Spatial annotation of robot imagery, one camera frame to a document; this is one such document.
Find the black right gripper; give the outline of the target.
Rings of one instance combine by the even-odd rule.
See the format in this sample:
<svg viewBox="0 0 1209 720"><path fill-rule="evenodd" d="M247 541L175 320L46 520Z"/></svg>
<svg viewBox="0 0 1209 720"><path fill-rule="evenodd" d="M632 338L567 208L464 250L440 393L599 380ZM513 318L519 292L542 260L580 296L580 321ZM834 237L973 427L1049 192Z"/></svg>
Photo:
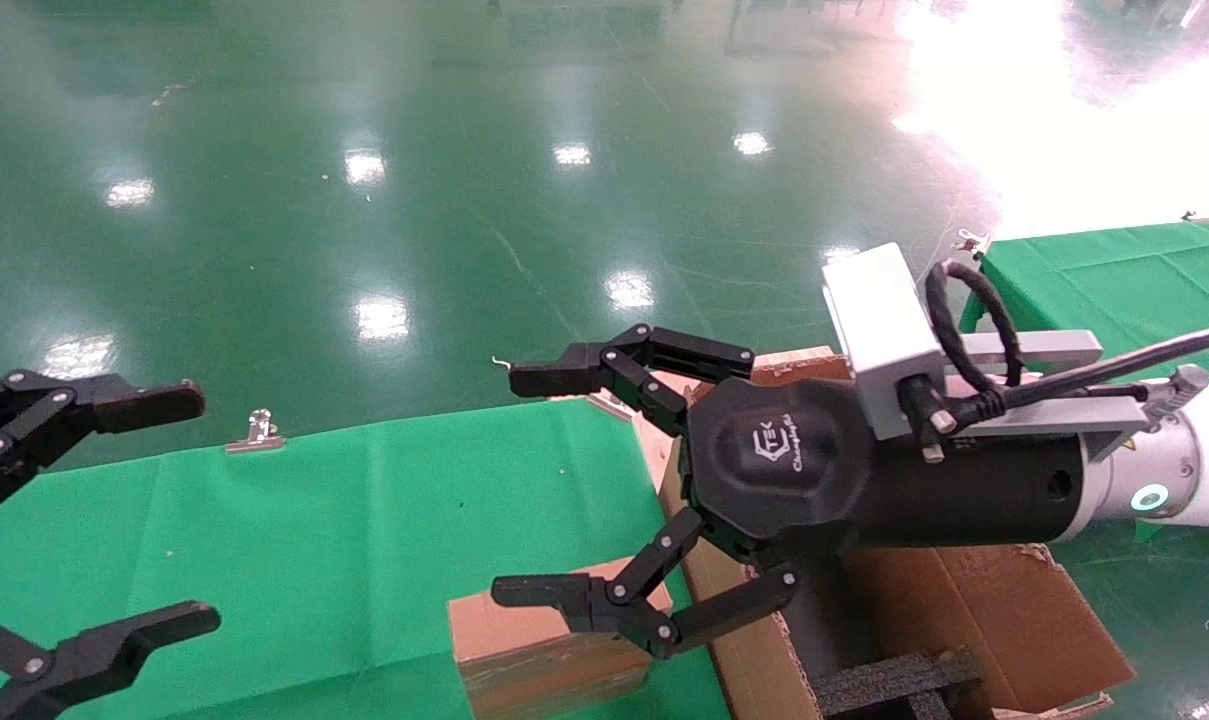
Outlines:
<svg viewBox="0 0 1209 720"><path fill-rule="evenodd" d="M573 633L621 635L671 660L781 611L799 588L796 570L781 565L678 612L658 610L650 592L702 534L733 559L770 567L851 548L1052 542L1078 513L1078 439L968 439L927 461L912 436L874 436L850 382L756 387L744 381L752 366L750 348L654 325L572 343L554 361L513 364L517 397L609 391L683 436L683 493L694 509L673 515L614 577L494 577L494 603L549 606ZM688 410L655 372L715 388Z"/></svg>

